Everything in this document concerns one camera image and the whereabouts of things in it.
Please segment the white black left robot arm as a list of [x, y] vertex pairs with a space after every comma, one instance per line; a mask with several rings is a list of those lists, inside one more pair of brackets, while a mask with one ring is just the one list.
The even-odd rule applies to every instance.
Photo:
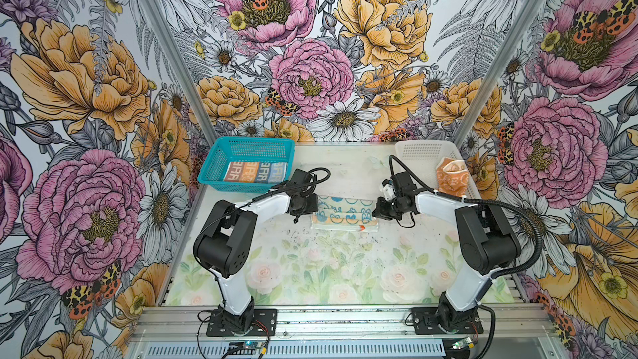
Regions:
[[259, 224], [280, 215], [297, 223], [318, 210], [317, 186], [327, 181], [326, 168], [296, 169], [292, 177], [269, 192], [242, 203], [218, 201], [193, 244], [196, 262], [214, 276], [221, 304], [209, 319], [215, 337], [224, 333], [246, 335], [264, 323], [254, 313], [255, 299], [243, 274]]

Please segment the striped rabbit lettering towel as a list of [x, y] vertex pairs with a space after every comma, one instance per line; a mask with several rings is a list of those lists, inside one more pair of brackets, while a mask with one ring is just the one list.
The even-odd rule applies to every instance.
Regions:
[[244, 184], [278, 184], [286, 179], [286, 162], [231, 161], [224, 182]]

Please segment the cream towel blue swirls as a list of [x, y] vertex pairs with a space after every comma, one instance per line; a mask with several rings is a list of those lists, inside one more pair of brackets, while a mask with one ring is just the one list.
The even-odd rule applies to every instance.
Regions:
[[362, 233], [379, 231], [379, 221], [372, 216], [375, 201], [322, 195], [317, 199], [317, 211], [311, 221], [313, 229]]

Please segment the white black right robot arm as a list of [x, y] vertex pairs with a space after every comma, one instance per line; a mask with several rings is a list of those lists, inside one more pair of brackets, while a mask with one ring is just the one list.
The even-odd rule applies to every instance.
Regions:
[[504, 212], [508, 206], [419, 188], [408, 171], [385, 179], [380, 191], [372, 212], [377, 219], [400, 222], [405, 214], [425, 214], [456, 227], [464, 264], [455, 282], [440, 295], [436, 312], [426, 313], [420, 323], [441, 333], [463, 332], [478, 319], [478, 308], [493, 281], [522, 252]]

